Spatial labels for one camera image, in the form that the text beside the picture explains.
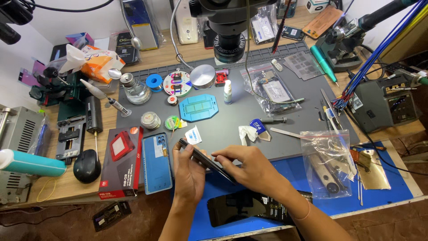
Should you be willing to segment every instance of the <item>blue phone back cover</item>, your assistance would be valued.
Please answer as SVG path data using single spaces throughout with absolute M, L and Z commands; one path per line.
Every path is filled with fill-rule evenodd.
M 143 142 L 143 165 L 145 193 L 152 194 L 172 188 L 166 134 L 148 136 Z

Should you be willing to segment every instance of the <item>white bottle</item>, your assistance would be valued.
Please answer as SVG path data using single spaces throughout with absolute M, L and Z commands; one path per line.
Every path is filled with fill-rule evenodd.
M 226 80 L 226 85 L 224 86 L 224 103 L 226 105 L 232 104 L 232 83 L 230 80 Z

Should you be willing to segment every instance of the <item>computer mouse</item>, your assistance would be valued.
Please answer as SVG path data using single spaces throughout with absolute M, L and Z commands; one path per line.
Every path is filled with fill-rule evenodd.
M 81 183 L 88 184 L 95 181 L 101 174 L 101 163 L 93 149 L 81 152 L 74 161 L 74 176 Z

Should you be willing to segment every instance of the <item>blue solder spool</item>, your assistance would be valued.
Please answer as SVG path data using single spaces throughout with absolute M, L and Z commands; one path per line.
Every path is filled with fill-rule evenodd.
M 162 82 L 162 76 L 158 74 L 149 75 L 146 79 L 146 85 L 152 89 L 153 92 L 159 92 L 163 90 Z

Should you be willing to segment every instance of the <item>cardboard box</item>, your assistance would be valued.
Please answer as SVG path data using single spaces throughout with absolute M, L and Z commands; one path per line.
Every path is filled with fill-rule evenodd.
M 308 0 L 306 9 L 308 9 L 310 13 L 321 12 L 327 5 L 328 1 L 325 0 Z
M 101 200 L 137 196 L 142 127 L 110 129 L 98 195 Z

